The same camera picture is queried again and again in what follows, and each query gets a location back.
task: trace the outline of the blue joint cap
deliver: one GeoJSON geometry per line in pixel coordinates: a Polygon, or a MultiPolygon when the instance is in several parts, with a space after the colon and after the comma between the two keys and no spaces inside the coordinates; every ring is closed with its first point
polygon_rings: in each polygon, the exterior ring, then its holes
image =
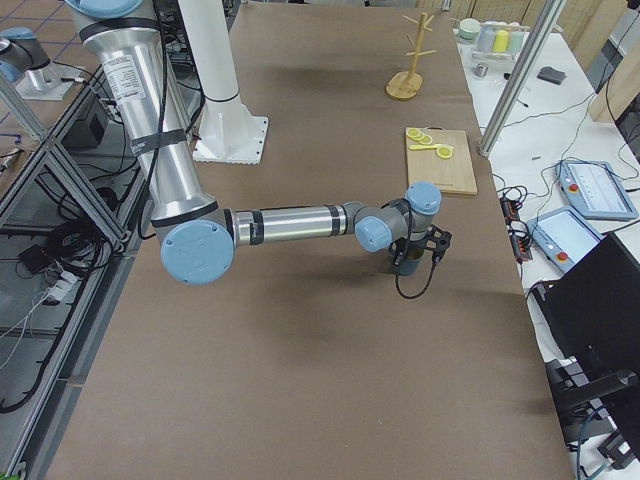
{"type": "Polygon", "coordinates": [[[108,20],[126,17],[140,5],[143,0],[65,0],[67,5],[84,15],[108,20]]]}
{"type": "Polygon", "coordinates": [[[0,32],[0,37],[4,37],[7,40],[33,40],[36,35],[27,27],[13,27],[0,32]]]}
{"type": "Polygon", "coordinates": [[[356,238],[369,253],[388,248],[393,242],[389,226],[376,217],[364,217],[356,223],[356,238]]]}
{"type": "Polygon", "coordinates": [[[4,76],[9,82],[15,83],[22,77],[22,72],[10,63],[0,62],[0,74],[4,76]]]}
{"type": "Polygon", "coordinates": [[[440,211],[442,194],[438,187],[429,182],[416,182],[409,187],[404,198],[411,208],[422,215],[435,215],[440,211]]]}
{"type": "Polygon", "coordinates": [[[233,239],[225,227],[209,220],[191,220],[169,232],[162,242],[160,257],[176,280],[204,285],[225,274],[233,252],[233,239]]]}

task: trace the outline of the cup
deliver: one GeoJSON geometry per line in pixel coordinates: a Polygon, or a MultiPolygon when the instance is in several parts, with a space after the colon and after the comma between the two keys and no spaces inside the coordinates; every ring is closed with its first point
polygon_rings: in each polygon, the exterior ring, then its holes
{"type": "Polygon", "coordinates": [[[480,33],[480,22],[475,18],[465,18],[460,21],[458,36],[464,40],[475,40],[480,33]]]}

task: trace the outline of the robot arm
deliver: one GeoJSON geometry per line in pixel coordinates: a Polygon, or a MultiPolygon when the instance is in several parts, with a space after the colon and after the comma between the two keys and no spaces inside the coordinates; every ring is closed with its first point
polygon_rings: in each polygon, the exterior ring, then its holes
{"type": "Polygon", "coordinates": [[[13,83],[25,73],[39,91],[50,90],[61,82],[49,55],[31,30],[25,27],[3,30],[0,32],[0,74],[13,83]]]}
{"type": "MultiPolygon", "coordinates": [[[[166,72],[170,65],[152,1],[66,2],[84,46],[102,62],[132,150],[151,177],[151,223],[163,265],[174,278],[189,284],[214,281],[242,245],[351,233],[368,252],[392,250],[400,273],[407,258],[419,258],[424,250],[444,255],[450,235],[432,226],[440,191],[424,182],[382,208],[361,203],[246,212],[220,208],[203,191],[194,168],[186,115],[173,75],[166,72]]],[[[224,18],[217,20],[226,32],[224,18]]]]}

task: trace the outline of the black monitor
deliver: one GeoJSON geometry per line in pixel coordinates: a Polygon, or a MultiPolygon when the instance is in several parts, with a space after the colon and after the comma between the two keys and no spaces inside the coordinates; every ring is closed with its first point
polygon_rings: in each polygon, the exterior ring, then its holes
{"type": "MultiPolygon", "coordinates": [[[[640,264],[615,234],[555,282],[544,304],[560,350],[590,381],[622,369],[640,375],[640,264]]],[[[640,387],[601,400],[640,458],[640,387]]]]}

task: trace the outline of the wooden mug tree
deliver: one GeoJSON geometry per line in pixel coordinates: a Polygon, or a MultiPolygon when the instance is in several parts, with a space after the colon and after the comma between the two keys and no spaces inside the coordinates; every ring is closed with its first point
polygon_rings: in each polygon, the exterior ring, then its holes
{"type": "Polygon", "coordinates": [[[416,73],[416,68],[418,67],[418,60],[420,57],[424,55],[429,55],[430,53],[435,53],[436,50],[428,50],[426,52],[421,52],[422,43],[424,41],[424,34],[426,31],[431,32],[432,30],[429,28],[429,24],[433,20],[434,16],[429,16],[427,13],[420,14],[420,21],[414,20],[413,18],[409,18],[403,15],[403,18],[409,20],[412,23],[418,25],[418,36],[416,37],[416,41],[414,42],[410,35],[407,35],[409,39],[409,43],[414,48],[413,52],[407,53],[407,57],[413,57],[411,62],[411,68],[409,71],[398,72],[396,73],[387,86],[385,90],[387,94],[395,99],[395,100],[410,100],[415,97],[422,86],[422,77],[416,73]]]}

